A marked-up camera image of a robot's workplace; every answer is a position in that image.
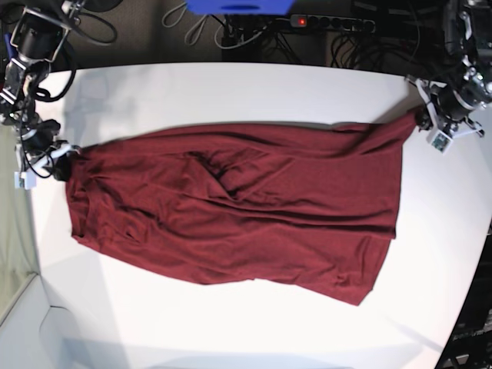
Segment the black cable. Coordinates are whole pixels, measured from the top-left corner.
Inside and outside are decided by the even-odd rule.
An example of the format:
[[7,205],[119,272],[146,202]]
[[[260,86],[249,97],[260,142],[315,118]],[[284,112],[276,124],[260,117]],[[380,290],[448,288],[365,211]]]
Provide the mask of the black cable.
[[431,75],[428,80],[429,81],[433,81],[435,78],[437,77],[440,77],[440,76],[444,76],[446,75],[447,73],[451,72],[451,71],[454,71],[455,69],[459,68],[461,65],[463,64],[462,61],[459,61],[457,64],[455,64],[454,66],[452,67],[449,67],[448,69],[444,69],[443,71],[437,71],[437,67],[434,66],[434,69],[436,69],[437,73],[435,75]]
[[341,37],[339,38],[340,41],[340,44],[337,46],[337,48],[334,50],[333,52],[333,47],[334,47],[334,43],[337,41],[337,38],[335,40],[333,40],[333,43],[331,45],[332,47],[332,59],[331,59],[331,64],[330,66],[333,68],[335,65],[337,68],[340,68],[340,65],[338,64],[338,53],[341,51],[341,49],[349,42],[349,37],[347,35],[341,35]]
[[291,64],[296,64],[296,61],[293,59],[293,56],[291,55],[289,49],[287,46],[282,43],[282,41],[278,37],[278,33],[274,33],[274,40],[275,40],[275,50],[279,50],[287,59],[287,61]]
[[455,357],[450,357],[449,361],[451,362],[451,366],[453,367],[453,369],[460,369],[461,368],[460,363],[458,362],[458,360]]
[[360,48],[351,60],[353,66],[360,65],[360,63],[367,57],[367,54],[372,55],[375,52],[380,52],[381,40],[372,35],[364,40],[364,44],[361,42]]
[[107,46],[107,45],[114,44],[116,42],[116,40],[118,39],[118,30],[116,29],[115,26],[113,26],[110,22],[106,21],[105,19],[103,19],[101,17],[98,17],[97,15],[94,15],[94,14],[91,14],[91,13],[86,13],[86,12],[81,12],[81,13],[78,14],[78,16],[79,17],[92,18],[92,19],[94,19],[94,20],[102,23],[103,25],[105,25],[106,27],[108,27],[111,30],[111,33],[113,34],[113,37],[110,38],[109,41],[100,41],[100,40],[95,40],[95,38],[93,38],[93,40],[102,43],[103,45],[101,45],[101,46]]
[[228,27],[225,25],[225,23],[223,23],[223,21],[221,21],[221,20],[219,19],[219,17],[217,17],[217,16],[215,16],[215,15],[213,15],[213,14],[211,14],[210,16],[211,16],[213,19],[215,19],[217,22],[219,22],[219,23],[222,25],[222,27],[224,27],[224,30],[225,30],[226,32],[228,32]]
[[275,53],[275,51],[280,51],[288,62],[292,62],[291,56],[286,54],[285,49],[283,49],[279,43],[277,32],[273,31],[271,28],[267,28],[264,30],[264,36],[265,37],[261,39],[259,45],[261,49],[264,49],[262,56],[269,58]]
[[54,98],[51,96],[51,94],[49,93],[48,90],[45,90],[44,88],[37,87],[35,89],[35,94],[34,94],[35,100],[42,101],[42,102],[55,102],[55,101],[58,101],[58,100],[64,98],[67,95],[68,90],[73,85],[74,80],[75,80],[75,75],[77,74],[77,63],[75,62],[75,60],[73,59],[73,57],[71,57],[68,54],[68,52],[65,49],[65,47],[61,50],[61,53],[63,54],[65,60],[67,60],[69,62],[69,64],[71,65],[70,78],[68,79],[67,84],[65,85],[65,87],[63,88],[63,90],[57,96],[55,96]]
[[418,61],[415,58],[406,58],[405,55],[408,55],[408,53],[402,49],[402,47],[399,47],[397,45],[393,44],[388,44],[385,42],[380,42],[378,44],[372,45],[369,48],[367,48],[367,51],[365,54],[362,54],[361,56],[359,55],[359,59],[366,59],[366,58],[371,58],[371,56],[378,54],[378,53],[387,53],[394,55],[400,59],[405,60],[408,64],[413,64],[413,65],[419,65],[424,67],[430,74],[433,72],[429,69],[429,66],[421,61]]
[[377,71],[379,72],[383,72],[383,69],[384,69],[384,63],[386,62],[386,54],[384,53],[381,53],[379,55],[379,58],[376,59],[376,62],[375,62],[375,68]]
[[229,17],[226,18],[228,20],[228,26],[231,27],[231,34],[235,37],[236,44],[241,40],[241,30],[238,27],[234,26],[234,23],[230,20]]
[[357,44],[355,46],[355,49],[352,51],[352,53],[349,55],[347,62],[347,66],[349,69],[354,69],[355,66],[357,65],[357,56],[361,52],[361,49],[364,48],[363,45],[363,38],[359,38],[357,40]]
[[366,50],[366,52],[364,54],[359,53],[356,56],[356,58],[354,59],[354,64],[361,66],[362,62],[371,62],[371,67],[369,67],[367,70],[373,71],[376,67],[376,64],[377,64],[377,58],[376,58],[376,60],[373,60],[372,57],[374,55],[381,55],[381,53],[382,53],[382,50],[380,50],[380,49],[370,50],[369,52]]
[[284,34],[281,33],[281,32],[278,32],[278,35],[280,37],[282,37],[282,40],[285,42],[285,44],[287,45],[287,48],[289,50],[289,52],[291,53],[291,55],[294,57],[294,59],[298,62],[298,64],[301,64],[303,65],[304,63],[302,62],[301,58],[298,57],[298,55],[295,53],[294,49],[291,47],[291,44],[289,44],[289,42],[287,41],[287,39],[285,38]]
[[56,15],[61,19],[65,25],[70,27],[70,29],[75,32],[77,35],[81,36],[84,38],[86,41],[91,42],[94,45],[98,46],[109,46],[113,44],[116,39],[118,38],[118,31],[116,31],[116,28],[109,22],[105,21],[104,19],[98,17],[97,15],[92,15],[90,13],[81,13],[80,15],[85,15],[90,18],[96,19],[103,23],[104,25],[107,25],[114,33],[114,36],[109,40],[109,41],[102,41],[98,40],[96,38],[93,38],[92,36],[88,35],[84,31],[82,31],[74,22],[71,20],[63,11],[60,5],[58,4],[57,0],[49,0],[50,6],[52,7],[53,11],[56,13]]
[[[413,60],[415,58],[415,55],[417,55],[418,48],[421,46],[421,27],[418,24],[418,18],[417,18],[417,13],[415,12],[414,6],[412,5],[411,0],[408,1],[408,7],[411,10],[412,15],[414,16],[415,20],[415,27],[417,27],[417,44],[415,45],[414,52],[412,53],[412,56],[410,57],[410,60]],[[410,64],[410,61],[405,65],[404,69],[407,69],[407,66]]]
[[349,60],[351,60],[351,56],[354,54],[354,52],[357,51],[357,47],[359,45],[358,42],[353,42],[350,37],[349,37],[348,41],[350,41],[352,46],[350,48],[348,48],[340,57],[340,63],[341,63],[342,68],[350,68],[350,65],[348,65],[347,63]]
[[37,177],[40,177],[42,179],[47,179],[47,178],[50,178],[54,173],[55,173],[55,161],[53,160],[52,156],[46,152],[46,151],[41,151],[41,150],[38,150],[39,152],[45,154],[47,157],[48,157],[48,163],[52,162],[52,169],[50,171],[47,171],[48,174],[47,175],[40,175],[31,165],[31,162],[29,161],[28,159],[28,153],[27,151],[25,150],[25,146],[24,146],[24,140],[22,139],[22,129],[24,128],[24,124],[21,123],[21,127],[20,129],[18,130],[18,136],[19,136],[19,141],[21,142],[21,147],[22,147],[22,162],[23,163],[27,163],[29,169],[32,170],[32,172],[37,176]]
[[379,71],[377,69],[378,65],[381,65],[382,60],[384,59],[385,52],[381,50],[377,50],[375,53],[370,53],[366,55],[366,58],[369,62],[372,62],[371,67],[369,67],[369,71]]

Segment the gray floor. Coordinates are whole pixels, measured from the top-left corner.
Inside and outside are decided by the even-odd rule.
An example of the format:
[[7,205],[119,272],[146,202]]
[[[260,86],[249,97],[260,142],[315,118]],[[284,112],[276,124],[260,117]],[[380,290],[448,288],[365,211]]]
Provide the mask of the gray floor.
[[0,127],[0,323],[26,278],[38,272],[28,194],[14,189],[15,138]]

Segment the maroon dress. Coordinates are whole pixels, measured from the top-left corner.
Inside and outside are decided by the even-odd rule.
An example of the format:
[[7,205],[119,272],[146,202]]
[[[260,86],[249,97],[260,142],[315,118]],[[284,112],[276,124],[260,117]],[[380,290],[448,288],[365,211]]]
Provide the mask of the maroon dress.
[[268,279],[349,304],[395,237],[412,114],[332,130],[198,125],[87,148],[66,194],[72,235],[199,284]]

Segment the blue box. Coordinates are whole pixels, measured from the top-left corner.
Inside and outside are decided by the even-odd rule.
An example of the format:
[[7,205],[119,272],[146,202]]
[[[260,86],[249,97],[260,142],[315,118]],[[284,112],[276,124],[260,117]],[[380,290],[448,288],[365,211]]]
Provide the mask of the blue box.
[[294,0],[188,0],[188,10],[196,14],[285,15]]

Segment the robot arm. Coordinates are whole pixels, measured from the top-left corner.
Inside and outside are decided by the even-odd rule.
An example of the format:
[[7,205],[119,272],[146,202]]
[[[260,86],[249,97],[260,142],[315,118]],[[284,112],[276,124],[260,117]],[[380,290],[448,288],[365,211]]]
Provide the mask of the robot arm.
[[457,62],[445,86],[409,77],[425,102],[417,125],[431,130],[429,142],[443,154],[455,138],[484,136],[469,118],[492,102],[492,7],[487,0],[450,0],[444,13],[447,52]]
[[[75,62],[69,56],[66,38],[75,31],[75,20],[84,3],[85,0],[73,0],[64,2],[60,8],[43,10],[26,6],[12,34],[11,45],[17,55],[12,56],[5,71],[5,83],[0,92],[0,122],[11,126],[18,137],[15,146],[19,165],[15,173],[17,188],[33,188],[37,177],[54,176],[59,181],[70,177],[67,156],[78,148],[57,139],[60,124],[41,120],[35,111],[35,102],[63,98],[75,79]],[[95,40],[95,43],[110,45],[112,41]],[[52,63],[60,54],[72,60],[71,76],[61,94],[52,97],[49,91],[39,88],[39,84],[48,77]]]

